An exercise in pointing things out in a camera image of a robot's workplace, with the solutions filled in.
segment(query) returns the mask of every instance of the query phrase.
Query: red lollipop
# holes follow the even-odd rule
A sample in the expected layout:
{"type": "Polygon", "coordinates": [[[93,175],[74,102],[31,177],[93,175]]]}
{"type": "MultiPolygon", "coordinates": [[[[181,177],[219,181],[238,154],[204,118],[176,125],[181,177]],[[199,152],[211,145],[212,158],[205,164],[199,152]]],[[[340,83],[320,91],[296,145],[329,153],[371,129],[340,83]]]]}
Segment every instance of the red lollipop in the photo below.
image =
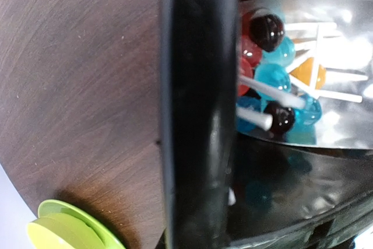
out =
{"type": "MultiPolygon", "coordinates": [[[[239,75],[243,75],[245,77],[252,78],[252,68],[250,63],[245,59],[241,57],[240,67],[238,71],[239,75]]],[[[238,96],[243,96],[247,91],[249,90],[248,86],[238,84],[238,96]]]]}
{"type": "Polygon", "coordinates": [[[248,36],[241,37],[241,51],[242,57],[249,62],[250,66],[256,67],[262,60],[263,51],[250,40],[248,36]]]}

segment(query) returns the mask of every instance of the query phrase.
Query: lime green bowl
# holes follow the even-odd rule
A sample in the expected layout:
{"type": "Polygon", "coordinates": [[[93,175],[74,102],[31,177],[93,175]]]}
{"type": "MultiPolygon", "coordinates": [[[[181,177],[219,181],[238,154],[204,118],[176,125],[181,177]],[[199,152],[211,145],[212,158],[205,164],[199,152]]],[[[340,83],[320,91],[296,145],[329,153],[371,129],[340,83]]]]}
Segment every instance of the lime green bowl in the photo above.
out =
{"type": "Polygon", "coordinates": [[[27,225],[36,249],[105,249],[97,234],[83,221],[64,213],[50,213],[27,225]]]}

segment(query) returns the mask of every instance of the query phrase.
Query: white surface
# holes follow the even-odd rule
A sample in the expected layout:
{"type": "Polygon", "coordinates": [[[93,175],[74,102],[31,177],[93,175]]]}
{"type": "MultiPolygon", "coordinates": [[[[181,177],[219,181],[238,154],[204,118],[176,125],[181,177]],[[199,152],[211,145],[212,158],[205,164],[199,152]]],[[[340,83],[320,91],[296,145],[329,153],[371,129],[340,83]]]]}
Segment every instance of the white surface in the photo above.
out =
{"type": "Polygon", "coordinates": [[[0,165],[0,247],[33,249],[26,234],[26,225],[35,215],[18,194],[0,165]]]}

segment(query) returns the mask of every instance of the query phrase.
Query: wood grain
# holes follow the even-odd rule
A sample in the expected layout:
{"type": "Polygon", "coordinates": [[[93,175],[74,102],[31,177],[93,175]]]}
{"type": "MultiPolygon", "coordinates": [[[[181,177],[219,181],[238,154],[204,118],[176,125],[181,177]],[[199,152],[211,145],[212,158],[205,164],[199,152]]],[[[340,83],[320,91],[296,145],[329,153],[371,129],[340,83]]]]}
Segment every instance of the wood grain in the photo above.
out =
{"type": "Polygon", "coordinates": [[[163,231],[158,0],[0,1],[0,162],[36,212],[48,198],[130,248],[163,231]]]}

